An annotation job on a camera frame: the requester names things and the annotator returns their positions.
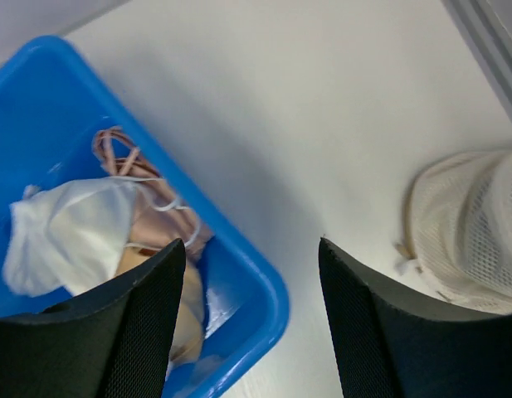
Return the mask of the beige bra in bin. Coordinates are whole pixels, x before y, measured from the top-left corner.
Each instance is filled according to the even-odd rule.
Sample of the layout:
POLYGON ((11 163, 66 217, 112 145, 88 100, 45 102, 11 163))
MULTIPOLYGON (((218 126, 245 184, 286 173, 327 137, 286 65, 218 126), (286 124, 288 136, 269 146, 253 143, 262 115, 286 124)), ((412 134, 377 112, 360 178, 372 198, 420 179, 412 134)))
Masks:
POLYGON ((196 362, 204 339, 204 289, 197 262, 212 232, 188 204, 161 178, 157 168, 119 126, 96 133, 92 150, 112 177, 132 177, 138 184, 134 215, 115 274, 123 274, 176 239, 183 241, 186 265, 168 369, 196 362))

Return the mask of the white satin bra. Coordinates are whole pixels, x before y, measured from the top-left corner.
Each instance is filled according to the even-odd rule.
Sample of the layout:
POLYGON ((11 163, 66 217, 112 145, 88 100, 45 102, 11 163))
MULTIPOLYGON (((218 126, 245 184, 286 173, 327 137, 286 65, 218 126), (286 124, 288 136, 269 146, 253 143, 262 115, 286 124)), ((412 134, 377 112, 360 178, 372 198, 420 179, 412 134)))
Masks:
POLYGON ((30 297, 59 288, 78 295, 114 278, 129 243, 137 191, 132 177, 102 177, 12 203, 5 284, 30 297))

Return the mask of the blue plastic bin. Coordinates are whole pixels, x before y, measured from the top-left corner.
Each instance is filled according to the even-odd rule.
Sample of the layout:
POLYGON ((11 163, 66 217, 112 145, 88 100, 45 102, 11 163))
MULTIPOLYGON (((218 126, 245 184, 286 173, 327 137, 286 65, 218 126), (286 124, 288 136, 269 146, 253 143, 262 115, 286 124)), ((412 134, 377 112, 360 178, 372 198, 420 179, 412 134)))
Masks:
POLYGON ((207 296, 202 360, 168 378, 166 397, 219 397, 283 335, 289 297, 277 270, 202 193, 119 102, 75 48, 56 36, 29 41, 0 68, 0 317, 66 300, 13 294, 2 280, 12 202, 28 186, 50 189, 102 177, 92 153, 101 129, 119 125, 214 232, 199 269, 207 296))

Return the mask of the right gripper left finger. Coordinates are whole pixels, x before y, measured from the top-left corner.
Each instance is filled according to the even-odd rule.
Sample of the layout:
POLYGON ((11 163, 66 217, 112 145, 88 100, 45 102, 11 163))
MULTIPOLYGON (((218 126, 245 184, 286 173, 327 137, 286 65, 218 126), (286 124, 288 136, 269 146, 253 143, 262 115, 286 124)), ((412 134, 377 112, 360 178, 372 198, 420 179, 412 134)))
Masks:
POLYGON ((186 257, 141 265, 40 313, 0 318, 0 397, 159 397, 186 257))

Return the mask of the white mesh laundry bag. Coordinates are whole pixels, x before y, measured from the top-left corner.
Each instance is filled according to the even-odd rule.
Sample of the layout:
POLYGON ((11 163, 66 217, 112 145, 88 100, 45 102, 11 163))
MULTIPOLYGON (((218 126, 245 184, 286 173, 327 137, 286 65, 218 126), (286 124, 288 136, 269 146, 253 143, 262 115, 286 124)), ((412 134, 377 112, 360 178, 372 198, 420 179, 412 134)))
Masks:
POLYGON ((512 148, 458 153, 421 172, 403 206, 399 273, 441 299, 512 313, 512 148))

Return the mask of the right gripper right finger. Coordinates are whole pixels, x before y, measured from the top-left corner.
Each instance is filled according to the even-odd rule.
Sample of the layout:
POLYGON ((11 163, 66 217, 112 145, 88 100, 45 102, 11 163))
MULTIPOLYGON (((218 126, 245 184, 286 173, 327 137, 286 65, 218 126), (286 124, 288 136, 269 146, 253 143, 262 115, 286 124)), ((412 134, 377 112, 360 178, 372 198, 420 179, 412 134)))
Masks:
POLYGON ((346 397, 512 397, 512 314, 422 294, 323 238, 319 278, 346 397))

